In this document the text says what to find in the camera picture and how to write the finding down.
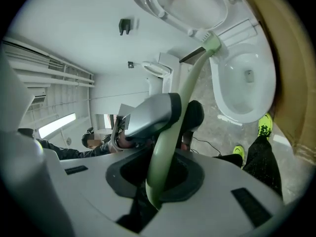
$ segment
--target green tube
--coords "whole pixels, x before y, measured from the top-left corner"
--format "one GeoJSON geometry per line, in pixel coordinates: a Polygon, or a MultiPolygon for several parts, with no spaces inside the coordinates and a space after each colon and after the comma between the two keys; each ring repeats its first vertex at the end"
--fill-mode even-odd
{"type": "Polygon", "coordinates": [[[213,50],[205,52],[193,65],[189,76],[179,91],[182,105],[181,116],[168,130],[163,131],[157,140],[147,173],[146,193],[150,203],[158,210],[161,208],[159,198],[164,189],[189,100],[204,63],[213,54],[213,50]]]}

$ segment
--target black pants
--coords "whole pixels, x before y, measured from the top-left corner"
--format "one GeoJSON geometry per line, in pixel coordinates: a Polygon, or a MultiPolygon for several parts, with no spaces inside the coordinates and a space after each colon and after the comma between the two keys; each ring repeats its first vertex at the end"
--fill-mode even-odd
{"type": "MultiPolygon", "coordinates": [[[[242,157],[238,154],[215,157],[242,166],[242,157]]],[[[248,150],[244,171],[265,183],[282,196],[281,176],[277,161],[267,138],[259,136],[248,150]]]]}

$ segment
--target white toilet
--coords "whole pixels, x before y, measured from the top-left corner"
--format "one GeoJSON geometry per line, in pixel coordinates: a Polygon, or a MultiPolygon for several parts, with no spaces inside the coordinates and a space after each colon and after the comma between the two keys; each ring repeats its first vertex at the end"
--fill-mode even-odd
{"type": "Polygon", "coordinates": [[[154,60],[144,61],[141,64],[145,71],[152,74],[151,77],[146,78],[150,85],[149,95],[177,92],[189,74],[192,65],[179,63],[179,58],[168,53],[159,53],[154,60]],[[161,89],[159,89],[158,81],[154,77],[162,79],[161,89]]]}
{"type": "Polygon", "coordinates": [[[189,37],[207,30],[222,40],[222,49],[210,63],[215,100],[224,115],[250,123],[269,110],[276,88],[273,57],[245,0],[134,1],[189,37]]]}

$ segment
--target sneaker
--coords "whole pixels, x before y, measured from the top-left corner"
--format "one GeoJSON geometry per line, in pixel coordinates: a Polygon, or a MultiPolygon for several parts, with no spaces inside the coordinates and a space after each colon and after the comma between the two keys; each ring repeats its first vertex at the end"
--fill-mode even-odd
{"type": "Polygon", "coordinates": [[[259,119],[258,137],[265,136],[269,140],[272,131],[272,118],[269,113],[266,113],[261,119],[259,119]]]}
{"type": "Polygon", "coordinates": [[[233,150],[233,154],[238,154],[242,157],[242,160],[245,158],[245,150],[243,149],[242,146],[235,146],[233,150]]]}

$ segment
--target floor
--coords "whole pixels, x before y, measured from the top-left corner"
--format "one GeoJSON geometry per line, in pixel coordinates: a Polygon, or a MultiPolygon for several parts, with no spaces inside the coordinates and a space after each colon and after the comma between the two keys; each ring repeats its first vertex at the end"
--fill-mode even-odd
{"type": "MultiPolygon", "coordinates": [[[[229,155],[236,145],[242,145],[245,149],[245,164],[248,148],[257,137],[258,122],[250,124],[231,123],[222,115],[214,98],[209,62],[204,65],[199,75],[192,94],[192,100],[194,99],[203,105],[205,115],[203,124],[194,133],[194,137],[208,141],[222,155],[229,155]]],[[[313,174],[314,166],[294,156],[288,140],[275,123],[269,142],[280,170],[283,200],[287,204],[304,193],[313,174]]],[[[206,142],[193,139],[191,147],[200,154],[210,157],[218,156],[218,152],[206,142]]]]}

